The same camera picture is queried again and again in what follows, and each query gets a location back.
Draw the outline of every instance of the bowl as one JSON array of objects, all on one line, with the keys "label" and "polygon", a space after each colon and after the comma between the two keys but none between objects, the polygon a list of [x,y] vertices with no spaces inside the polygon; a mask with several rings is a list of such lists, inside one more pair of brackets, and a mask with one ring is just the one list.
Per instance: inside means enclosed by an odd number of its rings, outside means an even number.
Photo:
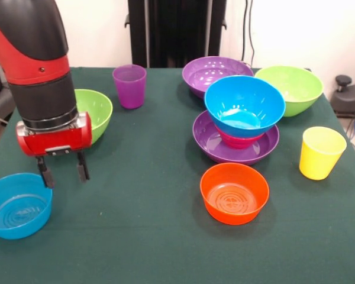
[{"label": "bowl", "polygon": [[285,117],[308,109],[322,95],[324,85],[312,72],[292,66],[272,66],[260,69],[255,77],[278,89],[286,102]]},{"label": "bowl", "polygon": [[258,135],[256,137],[251,137],[251,138],[238,138],[238,137],[233,137],[230,135],[227,135],[225,132],[222,132],[217,126],[215,127],[220,134],[223,142],[235,149],[245,149],[249,146],[251,146],[256,140],[258,140],[260,137],[263,136],[263,134]]},{"label": "bowl", "polygon": [[0,237],[16,240],[40,230],[49,220],[53,191],[42,177],[17,173],[0,179]]},{"label": "bowl", "polygon": [[113,113],[111,100],[103,93],[87,90],[75,90],[76,103],[79,112],[88,112],[92,123],[92,144],[106,130]]},{"label": "bowl", "polygon": [[240,138],[265,133],[285,112],[282,94],[266,81],[250,76],[217,80],[206,91],[204,101],[214,124]]},{"label": "bowl", "polygon": [[204,98],[210,84],[231,75],[254,76],[254,73],[243,62],[221,56],[200,57],[183,68],[183,80],[199,98]]},{"label": "bowl", "polygon": [[200,190],[209,214],[227,225],[252,221],[269,198],[265,178],[252,167],[237,163],[212,166],[202,176]]},{"label": "bowl", "polygon": [[192,131],[197,145],[217,163],[255,164],[266,158],[276,148],[280,137],[279,129],[275,125],[250,147],[245,149],[229,147],[215,128],[208,111],[204,111],[196,118]]}]

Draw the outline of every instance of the bowl bottom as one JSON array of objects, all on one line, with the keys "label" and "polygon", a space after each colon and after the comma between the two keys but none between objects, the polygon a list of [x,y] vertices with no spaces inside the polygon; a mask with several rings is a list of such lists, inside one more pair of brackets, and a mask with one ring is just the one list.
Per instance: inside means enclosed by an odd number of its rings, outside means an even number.
[{"label": "bowl bottom", "polygon": [[257,159],[266,154],[270,149],[270,139],[267,135],[262,136],[259,140],[253,142],[247,148],[235,149],[228,147],[222,140],[220,134],[211,129],[207,133],[202,133],[199,137],[200,144],[211,155],[221,158],[224,162],[228,161],[248,161]]},{"label": "bowl bottom", "polygon": [[257,209],[253,193],[236,183],[222,183],[212,188],[208,193],[208,202],[230,214],[246,214]]},{"label": "bowl bottom", "polygon": [[24,225],[45,210],[47,201],[34,194],[13,197],[0,205],[0,229]]},{"label": "bowl bottom", "polygon": [[253,112],[233,108],[221,114],[220,120],[227,125],[237,128],[260,128],[261,122]]},{"label": "bowl bottom", "polygon": [[237,72],[232,71],[230,69],[212,67],[212,68],[201,69],[193,73],[188,78],[188,82],[194,88],[202,91],[206,91],[209,85],[213,84],[218,79],[231,76],[231,75],[236,75],[236,74]]}]

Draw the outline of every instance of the table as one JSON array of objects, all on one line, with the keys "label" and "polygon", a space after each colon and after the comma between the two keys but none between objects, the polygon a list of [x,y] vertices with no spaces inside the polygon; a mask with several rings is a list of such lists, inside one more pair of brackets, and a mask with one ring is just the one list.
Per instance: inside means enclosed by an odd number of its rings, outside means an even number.
[{"label": "table", "polygon": [[[260,215],[242,226],[212,219],[199,181],[214,165],[195,144],[204,110],[181,69],[150,69],[147,99],[120,107],[111,69],[72,69],[76,88],[105,93],[114,113],[86,158],[48,157],[53,212],[37,234],[0,239],[0,284],[17,283],[355,283],[355,152],[350,143],[328,179],[298,170],[301,137],[313,125],[343,132],[324,96],[279,123],[280,143],[253,167],[270,185]],[[0,178],[37,173],[15,139],[17,111],[0,141]]]}]

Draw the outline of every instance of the yellow cup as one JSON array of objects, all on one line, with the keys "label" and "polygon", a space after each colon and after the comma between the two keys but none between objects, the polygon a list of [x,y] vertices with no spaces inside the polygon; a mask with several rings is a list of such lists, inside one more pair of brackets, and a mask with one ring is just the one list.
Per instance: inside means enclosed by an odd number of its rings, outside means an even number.
[{"label": "yellow cup", "polygon": [[327,127],[311,127],[302,135],[300,171],[308,179],[327,178],[347,147],[344,137]]}]

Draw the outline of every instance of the lime green bowl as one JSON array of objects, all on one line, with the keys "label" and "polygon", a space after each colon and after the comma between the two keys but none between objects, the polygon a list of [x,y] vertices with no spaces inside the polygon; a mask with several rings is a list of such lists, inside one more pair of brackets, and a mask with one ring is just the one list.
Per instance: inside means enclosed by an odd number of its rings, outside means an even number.
[{"label": "lime green bowl", "polygon": [[262,68],[255,77],[270,83],[283,95],[284,117],[292,117],[308,109],[321,96],[324,85],[312,72],[292,66]]},{"label": "lime green bowl", "polygon": [[87,111],[92,124],[92,144],[104,133],[113,112],[111,100],[103,93],[76,89],[76,103],[79,112]]}]

